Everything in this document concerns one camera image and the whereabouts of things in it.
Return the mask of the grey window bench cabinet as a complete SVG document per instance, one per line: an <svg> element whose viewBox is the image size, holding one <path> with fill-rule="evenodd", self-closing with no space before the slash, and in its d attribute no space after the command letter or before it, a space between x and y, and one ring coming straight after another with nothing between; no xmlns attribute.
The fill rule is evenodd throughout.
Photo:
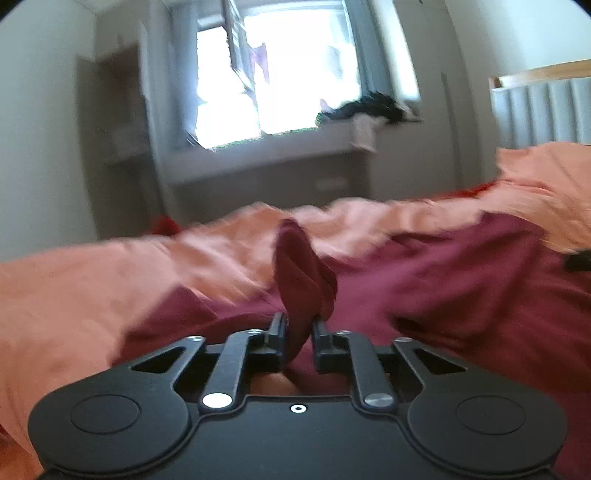
<svg viewBox="0 0 591 480"><path fill-rule="evenodd" d="M293 208L369 198L369 161L353 145L351 121L214 150L192 146L163 161L165 211L180 223L207 222L256 202Z"/></svg>

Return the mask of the left light blue curtain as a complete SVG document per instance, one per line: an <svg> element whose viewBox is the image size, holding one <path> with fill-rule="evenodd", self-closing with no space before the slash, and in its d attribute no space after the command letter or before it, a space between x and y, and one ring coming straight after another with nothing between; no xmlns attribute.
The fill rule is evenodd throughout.
<svg viewBox="0 0 591 480"><path fill-rule="evenodd" d="M197 145L198 58L197 3L187 1L174 6L172 16L172 47L174 52L174 82L176 87L179 143Z"/></svg>

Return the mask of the tall grey closet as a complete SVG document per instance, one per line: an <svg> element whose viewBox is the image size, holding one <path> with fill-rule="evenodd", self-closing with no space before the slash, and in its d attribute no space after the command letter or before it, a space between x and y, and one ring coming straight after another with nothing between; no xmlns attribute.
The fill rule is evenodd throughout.
<svg viewBox="0 0 591 480"><path fill-rule="evenodd" d="M491 179L468 69L444 1L394 3L415 70L423 192L447 193Z"/></svg>

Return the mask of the right light blue curtain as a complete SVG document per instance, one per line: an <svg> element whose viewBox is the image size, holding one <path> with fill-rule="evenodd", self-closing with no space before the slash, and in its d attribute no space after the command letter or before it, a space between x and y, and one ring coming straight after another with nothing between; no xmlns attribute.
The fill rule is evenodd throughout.
<svg viewBox="0 0 591 480"><path fill-rule="evenodd" d="M363 95L378 92L393 96L393 80L372 2L345 0L344 3L355 42Z"/></svg>

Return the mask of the red plush object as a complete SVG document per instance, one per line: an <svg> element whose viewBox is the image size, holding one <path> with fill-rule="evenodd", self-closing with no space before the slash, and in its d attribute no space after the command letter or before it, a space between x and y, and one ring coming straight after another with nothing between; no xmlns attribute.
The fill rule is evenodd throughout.
<svg viewBox="0 0 591 480"><path fill-rule="evenodd" d="M173 237L182 231L181 227L170 217L158 217L149 229L150 235Z"/></svg>

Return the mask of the open brown window sash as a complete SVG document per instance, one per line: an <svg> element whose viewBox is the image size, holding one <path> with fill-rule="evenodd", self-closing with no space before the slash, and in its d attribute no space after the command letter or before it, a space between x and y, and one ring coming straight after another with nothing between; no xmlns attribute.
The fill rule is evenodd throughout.
<svg viewBox="0 0 591 480"><path fill-rule="evenodd" d="M224 29L228 36L228 50L232 71L242 82L246 92L254 92L252 60L250 59L249 43L246 39L245 23L243 23L238 6L233 0L222 0Z"/></svg>

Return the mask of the purple garment outside window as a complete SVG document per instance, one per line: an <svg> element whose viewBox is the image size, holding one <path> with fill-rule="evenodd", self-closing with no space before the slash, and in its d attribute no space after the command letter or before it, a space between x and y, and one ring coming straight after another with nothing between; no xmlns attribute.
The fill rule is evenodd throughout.
<svg viewBox="0 0 591 480"><path fill-rule="evenodd" d="M252 71L259 68L263 72L263 79L266 82L270 82L269 57L267 56L266 43L263 42L257 47L250 47L249 58L252 64Z"/></svg>

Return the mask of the white garment hanging off bench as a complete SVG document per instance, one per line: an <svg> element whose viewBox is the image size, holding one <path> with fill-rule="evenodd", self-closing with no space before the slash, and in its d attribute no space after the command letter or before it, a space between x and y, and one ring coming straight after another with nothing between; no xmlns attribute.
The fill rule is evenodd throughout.
<svg viewBox="0 0 591 480"><path fill-rule="evenodd" d="M356 114L352 119L352 147L375 154L378 151L377 132L387 123L384 117Z"/></svg>

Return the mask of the dark clothes pile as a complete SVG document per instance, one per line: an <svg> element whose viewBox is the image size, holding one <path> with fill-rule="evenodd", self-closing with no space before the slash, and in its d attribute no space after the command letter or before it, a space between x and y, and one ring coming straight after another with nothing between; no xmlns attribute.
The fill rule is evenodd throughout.
<svg viewBox="0 0 591 480"><path fill-rule="evenodd" d="M358 100L346 102L338 108L318 113L315 124L322 125L329 122L352 120L356 115L383 118L389 125L412 120L411 114L393 97L380 92L370 92Z"/></svg>

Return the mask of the grey open wardrobe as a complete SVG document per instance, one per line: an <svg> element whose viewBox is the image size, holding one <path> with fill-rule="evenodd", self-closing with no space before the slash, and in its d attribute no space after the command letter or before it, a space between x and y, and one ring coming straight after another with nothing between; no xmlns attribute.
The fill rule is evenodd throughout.
<svg viewBox="0 0 591 480"><path fill-rule="evenodd" d="M78 138L98 237L140 236L163 213L147 105L133 45L92 61L77 59Z"/></svg>

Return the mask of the maroon long sleeve shirt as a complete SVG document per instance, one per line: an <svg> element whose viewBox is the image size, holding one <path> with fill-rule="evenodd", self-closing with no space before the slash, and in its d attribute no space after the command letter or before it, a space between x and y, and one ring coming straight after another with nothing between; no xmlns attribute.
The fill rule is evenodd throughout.
<svg viewBox="0 0 591 480"><path fill-rule="evenodd" d="M568 417L556 468L590 475L590 272L570 272L540 227L507 214L440 234L394 235L369 254L315 254L296 222L280 224L269 289L238 302L173 289L124 337L122 363L198 335L221 343L236 331L290 318L287 377L304 393L342 393L339 375L318 375L311 318L378 345L417 339L552 395Z"/></svg>

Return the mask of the orange duvet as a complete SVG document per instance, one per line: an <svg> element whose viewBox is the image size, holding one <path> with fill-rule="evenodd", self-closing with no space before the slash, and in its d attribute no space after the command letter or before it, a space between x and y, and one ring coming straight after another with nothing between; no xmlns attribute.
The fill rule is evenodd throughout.
<svg viewBox="0 0 591 480"><path fill-rule="evenodd" d="M472 198L342 199L290 212L254 204L175 237L145 236L35 254L1 267L1 475L40 470L27 436L33 405L51 389L106 369L122 335L173 287L239 301L270 285L271 250L286 218L318 253L361 256L399 232L475 223L483 212L528 220L550 248L590 244L590 150L550 142L497 154L500 176Z"/></svg>

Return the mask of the light blue curtain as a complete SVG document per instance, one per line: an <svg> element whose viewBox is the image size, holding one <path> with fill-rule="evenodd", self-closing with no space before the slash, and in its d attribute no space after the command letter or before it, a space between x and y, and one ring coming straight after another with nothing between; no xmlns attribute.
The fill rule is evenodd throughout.
<svg viewBox="0 0 591 480"><path fill-rule="evenodd" d="M355 42L363 95L378 92L393 96L393 80L372 2L345 0L344 3Z"/></svg>
<svg viewBox="0 0 591 480"><path fill-rule="evenodd" d="M187 1L174 6L172 16L172 47L174 52L174 82L176 87L179 143L197 145L198 58L197 3Z"/></svg>

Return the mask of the grey padded headboard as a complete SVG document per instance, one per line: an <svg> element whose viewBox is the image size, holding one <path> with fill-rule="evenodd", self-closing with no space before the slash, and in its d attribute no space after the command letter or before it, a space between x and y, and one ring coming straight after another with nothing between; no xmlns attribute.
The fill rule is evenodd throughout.
<svg viewBox="0 0 591 480"><path fill-rule="evenodd" d="M499 146L590 143L590 61L578 60L489 79Z"/></svg>

